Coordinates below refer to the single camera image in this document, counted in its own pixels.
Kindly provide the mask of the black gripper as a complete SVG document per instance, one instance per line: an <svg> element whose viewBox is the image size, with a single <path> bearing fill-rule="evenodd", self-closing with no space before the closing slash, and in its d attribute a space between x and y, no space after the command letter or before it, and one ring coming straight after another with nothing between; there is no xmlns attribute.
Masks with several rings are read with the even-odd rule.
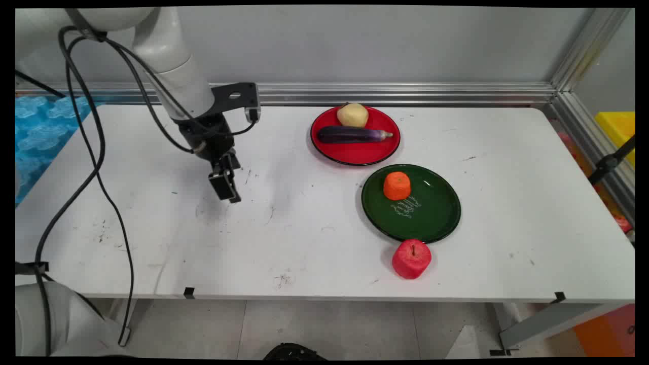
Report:
<svg viewBox="0 0 649 365"><path fill-rule="evenodd" d="M211 164L219 164L223 159L223 171L208 175L218 198L232 204L240 202L235 181L240 164L234 150L234 136L225 116L221 113L205 114L198 122L200 126L190 121L178 121L177 125L197 157Z"/></svg>

